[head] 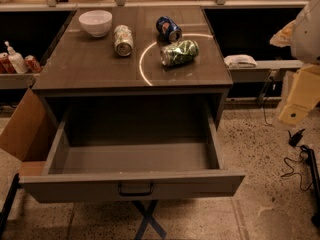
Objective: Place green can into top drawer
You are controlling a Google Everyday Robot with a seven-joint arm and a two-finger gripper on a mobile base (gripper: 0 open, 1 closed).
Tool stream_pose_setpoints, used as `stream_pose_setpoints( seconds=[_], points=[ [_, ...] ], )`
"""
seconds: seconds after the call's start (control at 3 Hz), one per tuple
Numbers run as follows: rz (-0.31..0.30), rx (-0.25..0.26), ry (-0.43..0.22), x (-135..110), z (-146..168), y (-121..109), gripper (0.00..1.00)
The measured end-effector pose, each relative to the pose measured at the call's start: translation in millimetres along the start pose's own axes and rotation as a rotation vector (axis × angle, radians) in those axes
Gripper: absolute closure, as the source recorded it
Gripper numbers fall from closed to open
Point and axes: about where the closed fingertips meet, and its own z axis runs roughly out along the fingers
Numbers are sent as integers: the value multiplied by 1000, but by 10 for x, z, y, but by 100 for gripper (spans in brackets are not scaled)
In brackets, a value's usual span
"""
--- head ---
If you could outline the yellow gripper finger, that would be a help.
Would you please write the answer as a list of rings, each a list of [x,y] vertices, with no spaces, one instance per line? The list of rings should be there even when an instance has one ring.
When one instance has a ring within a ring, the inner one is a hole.
[[[290,46],[294,25],[295,21],[291,21],[286,24],[281,30],[271,37],[269,43],[280,48]]]
[[[295,126],[320,102],[320,66],[307,64],[296,72],[287,71],[283,79],[282,100],[277,119]]]

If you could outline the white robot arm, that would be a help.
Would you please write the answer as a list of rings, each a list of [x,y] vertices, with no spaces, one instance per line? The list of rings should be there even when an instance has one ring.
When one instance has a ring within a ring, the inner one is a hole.
[[[292,56],[303,62],[295,73],[286,73],[273,119],[278,128],[294,127],[320,102],[320,0],[310,0],[270,44],[289,46]]]

